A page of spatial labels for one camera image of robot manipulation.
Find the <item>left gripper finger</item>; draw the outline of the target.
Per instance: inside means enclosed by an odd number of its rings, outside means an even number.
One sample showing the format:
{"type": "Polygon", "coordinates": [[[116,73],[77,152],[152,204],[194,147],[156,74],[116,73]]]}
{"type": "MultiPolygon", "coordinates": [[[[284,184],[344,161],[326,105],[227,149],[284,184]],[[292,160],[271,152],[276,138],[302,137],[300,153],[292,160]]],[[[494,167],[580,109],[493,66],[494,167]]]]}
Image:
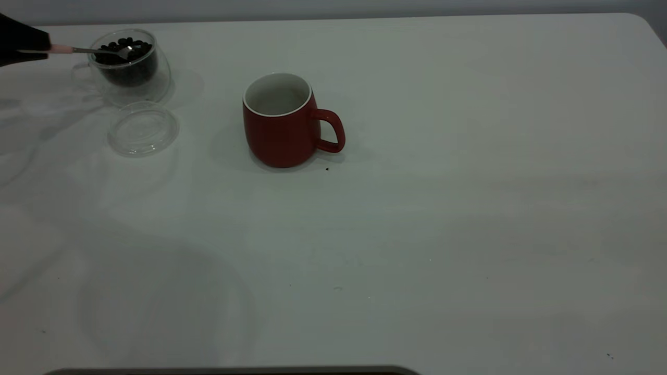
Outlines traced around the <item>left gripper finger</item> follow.
{"type": "Polygon", "coordinates": [[[50,51],[50,35],[28,24],[16,21],[1,14],[1,50],[2,51],[50,51]]]}
{"type": "Polygon", "coordinates": [[[10,66],[21,62],[41,61],[48,59],[47,53],[0,52],[0,66],[10,66]]]}

